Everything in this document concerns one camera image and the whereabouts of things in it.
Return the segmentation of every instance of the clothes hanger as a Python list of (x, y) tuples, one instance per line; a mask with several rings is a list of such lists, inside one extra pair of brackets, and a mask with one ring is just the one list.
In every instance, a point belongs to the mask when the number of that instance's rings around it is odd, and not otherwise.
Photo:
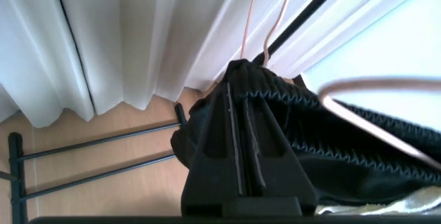
[[(318, 8), (322, 3), (324, 3), (326, 0), (318, 0), (321, 3), (315, 4), (315, 8)], [(263, 53), (264, 53), (264, 61), (263, 61), (263, 67), (266, 67), (267, 62), (269, 60), (269, 51), (268, 51), (268, 41), (273, 32), (276, 30), (276, 28), (280, 25), (281, 20), (283, 19), (283, 16), (285, 15), (287, 4), (289, 0), (284, 0), (282, 10), (280, 11), (280, 14), (272, 27), (272, 29), (269, 31), (269, 34), (267, 35), (267, 38), (265, 39), (264, 45), (263, 45)], [(245, 26), (245, 34), (243, 37), (243, 44), (242, 44), (242, 50), (240, 53), (240, 57), (243, 57), (243, 53), (245, 50), (245, 43), (247, 38), (247, 30), (248, 30), (248, 24), (252, 13), (254, 0), (252, 0), (252, 4), (249, 9), (248, 19), (247, 19), (247, 25)], [(283, 35), (282, 37), (283, 42), (287, 40), (286, 35)], [(431, 167), (441, 171), (441, 163), (437, 162), (435, 159), (432, 159), (430, 156), (425, 154), (424, 152), (420, 151), (419, 149), (413, 147), (412, 145), (409, 145), (408, 143), (402, 141), (401, 139), (395, 137), (394, 135), (390, 134), (389, 132), (383, 130), (382, 128), (379, 128), (377, 125), (374, 125), (373, 123), (363, 119), (362, 117), (354, 114), (352, 111), (348, 110), (347, 108), (343, 107), (341, 104), (335, 102), (329, 94), (333, 92), (344, 92), (344, 91), (351, 91), (351, 90), (394, 90), (394, 89), (416, 89), (416, 90), (441, 90), (441, 81), (434, 81), (434, 80), (425, 80), (425, 79), (358, 79), (353, 81), (344, 81), (344, 82), (337, 82), (332, 83), (331, 85), (325, 86), (318, 94), (318, 98), (320, 103), (325, 107), (327, 110), (335, 114), (336, 116), (340, 117), (341, 119), (344, 119), (348, 121), (349, 123), (355, 125), (356, 127), (361, 128), (362, 130), (374, 135), (375, 137), (379, 138), (381, 141), (384, 141), (385, 143), (391, 145), (392, 147), (404, 152), (405, 154), (408, 154), (409, 156), (412, 156), (413, 158), (416, 158), (427, 165), (430, 165)]]
[(318, 93), (318, 100), (323, 107), (344, 119), (345, 121), (361, 128), (362, 130), (374, 135), (381, 141), (404, 152), (405, 154), (416, 158), (427, 165), (441, 171), (441, 163), (432, 159), (430, 156), (421, 152), (417, 148), (402, 141), (396, 136), (374, 125), (370, 121), (353, 113), (351, 110), (335, 102), (329, 95), (335, 92), (350, 92), (354, 90), (422, 90), (422, 91), (440, 91), (441, 81), (429, 79), (356, 79), (349, 81), (339, 81), (331, 83), (322, 88)]

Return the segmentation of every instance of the black cloth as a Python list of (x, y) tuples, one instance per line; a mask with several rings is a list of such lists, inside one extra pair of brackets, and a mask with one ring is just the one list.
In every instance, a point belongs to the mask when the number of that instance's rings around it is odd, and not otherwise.
[[(286, 83), (247, 60), (232, 61), (221, 83), (229, 82), (234, 101), (262, 98), (326, 205), (387, 204), (424, 186), (441, 185), (441, 173), (336, 117), (307, 89)], [(209, 111), (210, 95), (189, 111), (188, 124), (171, 143), (189, 167)], [(441, 134), (356, 106), (344, 106), (441, 161)], [(417, 106), (409, 106), (418, 111)]]

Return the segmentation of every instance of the curtain fold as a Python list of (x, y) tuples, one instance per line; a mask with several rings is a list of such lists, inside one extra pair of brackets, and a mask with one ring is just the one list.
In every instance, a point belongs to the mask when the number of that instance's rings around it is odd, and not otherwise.
[[(272, 42), (312, 0), (291, 0)], [(294, 78), (405, 0), (327, 0), (272, 56)], [(206, 90), (239, 59), (251, 0), (0, 0), (0, 121), (21, 110), (35, 127), (63, 108), (85, 120), (153, 94)], [(283, 0), (256, 0), (245, 58)]]

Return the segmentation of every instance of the black garment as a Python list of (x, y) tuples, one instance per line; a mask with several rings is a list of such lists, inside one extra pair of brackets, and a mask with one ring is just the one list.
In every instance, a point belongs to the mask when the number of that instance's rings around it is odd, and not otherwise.
[[(285, 83), (244, 59), (232, 61), (221, 83), (234, 101), (263, 98), (314, 185), (320, 204), (390, 203), (421, 187), (441, 185), (441, 173), (356, 128), (324, 109), (309, 90)], [(189, 167), (203, 131), (210, 95), (190, 110), (186, 127), (175, 131), (173, 151)], [(344, 104), (350, 110), (441, 161), (441, 134)]]

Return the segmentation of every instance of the light brown floor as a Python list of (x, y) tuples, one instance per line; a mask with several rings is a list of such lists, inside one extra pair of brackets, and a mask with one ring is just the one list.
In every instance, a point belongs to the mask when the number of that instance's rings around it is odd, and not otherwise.
[[(178, 101), (187, 114), (203, 95), (185, 89)], [(11, 132), (23, 135), (23, 149), (29, 154), (175, 121), (174, 104), (157, 96), (145, 111), (121, 103), (89, 122), (66, 110), (51, 126), (41, 129), (33, 128), (24, 115), (16, 114), (0, 123), (0, 170), (9, 171), (7, 138)], [(27, 192), (169, 154), (175, 129), (26, 161)], [(187, 173), (177, 159), (170, 159), (29, 200), (28, 216), (31, 220), (66, 215), (180, 215)], [(11, 223), (10, 184), (1, 180), (0, 223)]]

